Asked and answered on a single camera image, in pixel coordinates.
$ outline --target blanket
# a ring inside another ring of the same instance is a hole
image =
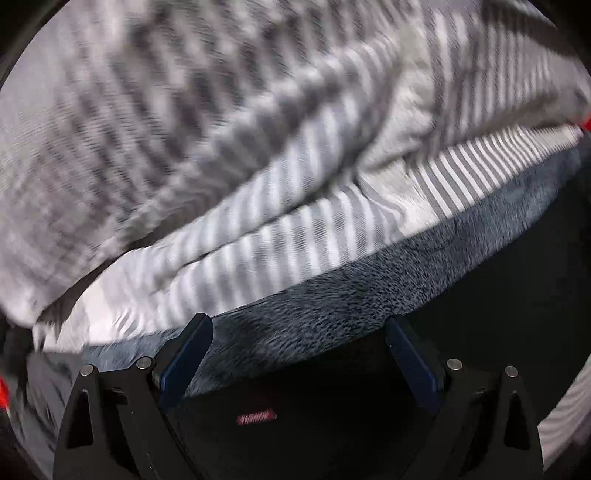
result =
[[[3,91],[56,42],[71,61],[45,65],[64,92],[47,116],[4,97],[3,307],[30,325],[149,234],[62,329],[38,330],[58,350],[213,316],[411,237],[575,145],[546,127],[590,96],[521,2],[73,0],[37,38]]]
[[[212,347],[187,395],[318,355],[379,329],[391,313],[420,307],[535,223],[582,164],[589,165],[589,158],[589,149],[556,154],[433,229],[218,316]],[[140,356],[155,355],[179,333],[177,328],[87,346],[81,355],[33,352],[28,356],[27,386],[14,388],[11,418],[22,445],[48,478],[65,403],[80,367],[85,362],[101,371],[128,367]],[[585,371],[580,377],[587,382],[589,374]],[[561,402],[540,424],[545,462],[551,462],[572,433],[571,426],[577,425],[578,411],[586,404],[581,382],[577,379],[566,404]],[[572,421],[562,429],[562,423],[553,419],[570,411]]]

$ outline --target black bracket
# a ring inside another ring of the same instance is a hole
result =
[[[199,313],[154,359],[113,372],[84,367],[62,419],[54,480],[201,478],[161,409],[181,399],[212,339],[213,323]]]

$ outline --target dark fabric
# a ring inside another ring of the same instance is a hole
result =
[[[448,356],[517,367],[538,421],[591,353],[590,180],[586,167],[519,239],[409,315]]]
[[[275,420],[238,425],[271,409]],[[170,415],[210,480],[399,478],[431,429],[382,330],[323,355],[186,399]]]

